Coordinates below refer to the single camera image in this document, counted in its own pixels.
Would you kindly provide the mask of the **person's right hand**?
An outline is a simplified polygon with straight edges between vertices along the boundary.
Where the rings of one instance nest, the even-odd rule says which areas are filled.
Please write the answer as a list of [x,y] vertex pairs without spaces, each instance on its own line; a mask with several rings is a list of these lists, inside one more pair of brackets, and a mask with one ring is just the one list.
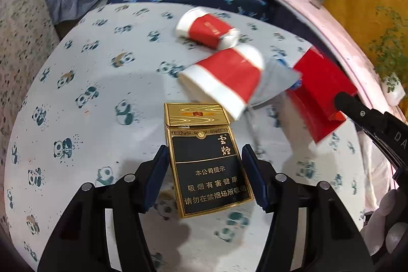
[[392,254],[407,234],[407,195],[392,189],[380,201],[360,235],[370,256],[379,253],[382,247]]

